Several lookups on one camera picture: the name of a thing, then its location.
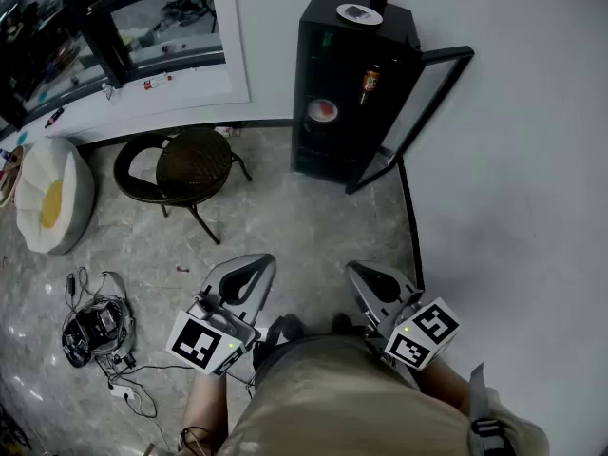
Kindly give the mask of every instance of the white bean bag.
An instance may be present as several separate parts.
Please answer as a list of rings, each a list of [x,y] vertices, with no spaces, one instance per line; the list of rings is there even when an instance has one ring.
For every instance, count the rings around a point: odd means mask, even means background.
[[[85,231],[93,206],[93,175],[66,139],[44,138],[24,158],[15,192],[17,227],[32,252],[61,255]]]

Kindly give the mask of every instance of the person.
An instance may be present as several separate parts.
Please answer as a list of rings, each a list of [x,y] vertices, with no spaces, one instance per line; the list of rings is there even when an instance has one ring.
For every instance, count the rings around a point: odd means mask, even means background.
[[[279,321],[254,349],[256,394],[230,435],[225,376],[197,372],[180,455],[480,454],[470,443],[470,386],[440,358],[408,383],[343,314],[325,336],[304,337],[292,314]],[[278,333],[292,342],[275,347]],[[544,433],[487,393],[511,454],[548,454]]]

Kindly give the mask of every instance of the black refrigerator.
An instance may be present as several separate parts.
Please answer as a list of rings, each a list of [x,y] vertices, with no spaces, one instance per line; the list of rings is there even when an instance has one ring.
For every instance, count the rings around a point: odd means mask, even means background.
[[[370,0],[311,0],[300,18],[292,168],[351,194],[401,160],[474,52],[422,51],[407,9],[388,4],[369,27],[339,16],[343,4]]]

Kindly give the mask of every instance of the floor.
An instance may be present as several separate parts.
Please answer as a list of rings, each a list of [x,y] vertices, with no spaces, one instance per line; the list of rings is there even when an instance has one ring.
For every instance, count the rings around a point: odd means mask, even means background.
[[[31,253],[16,228],[14,208],[0,211],[0,400],[38,447],[50,454],[92,456],[138,455],[149,442],[164,447],[152,423],[109,394],[94,363],[74,369],[62,355],[66,276],[79,266],[87,267],[91,280],[113,270],[127,283],[137,318],[133,354],[140,366],[177,362],[164,350],[175,314],[190,305],[210,269],[232,257],[273,254],[277,274],[259,325],[295,313],[311,333],[328,331],[339,312],[360,318],[343,274],[347,261],[384,262],[413,278],[396,170],[347,196],[342,186],[290,172],[287,128],[245,129],[230,144],[254,181],[247,182],[235,167],[224,188],[200,206],[220,246],[187,211],[173,208],[165,219],[159,206],[137,203],[119,191],[112,164],[120,144],[97,148],[86,158],[96,178],[96,204],[82,240],[66,256]],[[153,180],[155,160],[141,154],[131,173]],[[189,272],[178,272],[178,266]],[[233,366],[241,376],[250,370],[247,358]],[[175,369],[134,376],[155,399],[156,421],[172,451],[192,376],[191,370]],[[228,382],[233,427],[249,396],[239,382]],[[150,410],[145,400],[143,409]]]

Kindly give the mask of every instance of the chair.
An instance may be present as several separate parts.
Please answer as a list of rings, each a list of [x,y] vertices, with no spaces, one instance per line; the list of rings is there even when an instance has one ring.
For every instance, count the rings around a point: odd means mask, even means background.
[[[93,207],[93,175],[66,139],[44,138],[27,153],[15,192],[17,227],[32,252],[61,255],[80,239]]]
[[[156,166],[157,184],[129,174],[133,160],[148,148],[162,149]],[[238,162],[247,181],[251,181],[242,159],[215,130],[195,128],[173,139],[146,133],[121,150],[114,162],[114,179],[120,190],[133,200],[159,204],[165,218],[168,218],[165,206],[186,208],[219,245],[218,238],[199,216],[197,204],[209,200],[221,189],[233,162]]]

